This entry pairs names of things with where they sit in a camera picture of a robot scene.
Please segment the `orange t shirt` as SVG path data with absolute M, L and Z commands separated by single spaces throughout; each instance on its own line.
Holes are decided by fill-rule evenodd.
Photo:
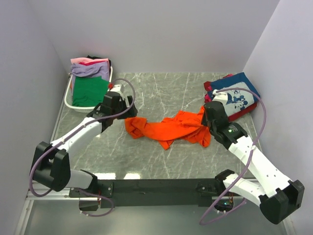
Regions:
M 208 127 L 201 124 L 204 107 L 198 113 L 178 111 L 174 117 L 166 117 L 161 122 L 148 122 L 143 117 L 125 119 L 125 129 L 133 139 L 147 137 L 158 141 L 163 149 L 167 150 L 178 139 L 198 143 L 202 147 L 208 147 L 211 142 L 211 134 Z

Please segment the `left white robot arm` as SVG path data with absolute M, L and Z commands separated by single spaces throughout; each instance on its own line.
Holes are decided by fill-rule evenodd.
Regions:
M 84 170 L 71 169 L 70 157 L 109 128 L 115 119 L 133 118 L 136 115 L 133 96 L 124 97 L 118 92 L 108 92 L 78 126 L 51 143 L 43 141 L 37 145 L 29 182 L 36 181 L 50 191 L 80 188 L 85 196 L 94 196 L 98 190 L 96 176 Z

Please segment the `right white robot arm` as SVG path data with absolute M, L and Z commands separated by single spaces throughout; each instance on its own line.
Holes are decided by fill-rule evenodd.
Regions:
M 212 101 L 204 105 L 201 123 L 258 181 L 246 180 L 227 169 L 215 177 L 215 191 L 220 197 L 228 192 L 242 196 L 259 206 L 263 216 L 275 225 L 301 207 L 304 185 L 279 171 L 253 144 L 243 127 L 228 120 L 221 102 Z

